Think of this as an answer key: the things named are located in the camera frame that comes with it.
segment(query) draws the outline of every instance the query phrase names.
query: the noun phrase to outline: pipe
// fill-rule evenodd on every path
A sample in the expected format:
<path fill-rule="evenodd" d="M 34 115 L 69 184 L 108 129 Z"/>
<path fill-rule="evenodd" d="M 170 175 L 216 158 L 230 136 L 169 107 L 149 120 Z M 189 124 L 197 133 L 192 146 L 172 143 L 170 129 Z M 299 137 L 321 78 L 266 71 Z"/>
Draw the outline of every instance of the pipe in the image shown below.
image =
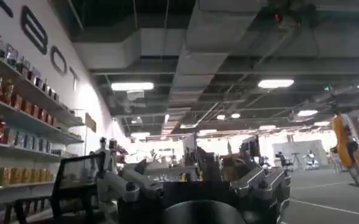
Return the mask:
<path fill-rule="evenodd" d="M 76 9 L 75 9 L 74 4 L 72 3 L 71 0 L 68 0 L 68 4 L 69 4 L 69 6 L 71 7 L 71 11 L 72 11 L 72 13 L 73 13 L 74 16 L 75 16 L 76 21 L 77 21 L 79 27 L 80 27 L 82 30 L 84 30 L 83 24 L 82 24 L 82 22 L 81 22 L 79 16 L 77 15 L 77 12 L 76 12 Z"/>
<path fill-rule="evenodd" d="M 166 6 L 165 28 L 164 28 L 164 34 L 163 34 L 163 46 L 162 46 L 162 52 L 161 52 L 161 54 L 160 54 L 160 59 L 163 59 L 163 56 L 164 56 L 165 50 L 166 50 L 168 9 L 169 9 L 169 0 L 167 0 L 167 6 Z"/>

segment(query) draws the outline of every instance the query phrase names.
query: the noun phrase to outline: ceiling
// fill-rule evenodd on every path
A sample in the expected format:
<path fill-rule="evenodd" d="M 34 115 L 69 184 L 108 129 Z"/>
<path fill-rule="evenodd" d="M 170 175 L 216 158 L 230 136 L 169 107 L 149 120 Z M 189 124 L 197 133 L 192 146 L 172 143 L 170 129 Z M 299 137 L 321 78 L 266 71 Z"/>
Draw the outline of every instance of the ceiling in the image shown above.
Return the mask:
<path fill-rule="evenodd" d="M 359 111 L 357 0 L 53 2 L 127 136 L 189 133 L 180 125 L 195 123 L 219 131 L 312 125 L 332 116 L 326 86 L 344 111 Z M 294 84 L 263 89 L 263 79 Z M 112 82 L 155 88 L 133 99 Z M 319 113 L 295 121 L 304 109 Z"/>

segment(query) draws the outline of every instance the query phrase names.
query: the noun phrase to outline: white floor line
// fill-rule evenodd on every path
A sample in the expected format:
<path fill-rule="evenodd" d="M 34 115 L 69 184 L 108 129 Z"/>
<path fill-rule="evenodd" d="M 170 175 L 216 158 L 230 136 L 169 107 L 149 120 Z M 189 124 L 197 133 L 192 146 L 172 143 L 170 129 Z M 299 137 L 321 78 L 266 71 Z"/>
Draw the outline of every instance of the white floor line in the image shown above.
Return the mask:
<path fill-rule="evenodd" d="M 317 188 L 317 187 L 327 187 L 327 186 L 333 186 L 333 185 L 338 185 L 338 184 L 347 184 L 350 182 L 337 182 L 337 183 L 330 183 L 330 184 L 322 184 L 322 185 L 315 185 L 315 186 L 308 186 L 308 187 L 296 187 L 296 188 L 292 188 L 291 190 L 302 190 L 302 189 L 311 189 L 311 188 Z"/>
<path fill-rule="evenodd" d="M 305 205 L 312 205 L 312 206 L 319 207 L 319 208 L 326 208 L 326 209 L 331 209 L 331 210 L 335 210 L 335 211 L 339 211 L 339 212 L 346 212 L 346 213 L 350 213 L 350 214 L 354 214 L 354 215 L 359 215 L 359 212 L 354 212 L 354 211 L 350 211 L 350 210 L 329 207 L 329 206 L 326 206 L 326 205 L 319 205 L 319 204 L 314 204 L 314 203 L 295 200 L 295 199 L 290 199 L 290 201 L 291 202 L 296 202 L 296 203 L 302 203 L 302 204 L 305 204 Z"/>

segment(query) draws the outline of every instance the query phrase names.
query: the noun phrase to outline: air duct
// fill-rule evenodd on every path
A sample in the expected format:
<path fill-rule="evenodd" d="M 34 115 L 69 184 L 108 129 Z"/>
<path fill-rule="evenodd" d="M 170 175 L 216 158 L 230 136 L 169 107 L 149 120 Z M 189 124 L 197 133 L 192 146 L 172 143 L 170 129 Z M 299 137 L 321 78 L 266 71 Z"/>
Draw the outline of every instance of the air duct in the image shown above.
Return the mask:
<path fill-rule="evenodd" d="M 196 3 L 172 81 L 168 113 L 177 109 L 176 105 L 184 95 L 189 106 L 198 101 L 231 50 L 239 44 L 260 8 L 261 1 L 199 0 Z M 197 89 L 186 91 L 181 88 L 189 83 Z M 184 107 L 181 110 L 183 116 L 190 109 Z M 170 117 L 169 127 L 163 125 L 163 132 L 172 132 L 183 116 L 177 116 L 175 120 Z"/>

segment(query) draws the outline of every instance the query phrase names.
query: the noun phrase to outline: black cylinder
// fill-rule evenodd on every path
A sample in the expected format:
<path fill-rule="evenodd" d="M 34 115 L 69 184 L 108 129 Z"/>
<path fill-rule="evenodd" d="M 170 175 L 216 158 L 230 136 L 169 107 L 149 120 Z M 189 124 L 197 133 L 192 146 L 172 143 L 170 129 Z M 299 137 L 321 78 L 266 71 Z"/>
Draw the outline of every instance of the black cylinder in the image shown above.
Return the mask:
<path fill-rule="evenodd" d="M 163 224 L 246 224 L 236 208 L 210 200 L 186 201 L 163 213 Z"/>

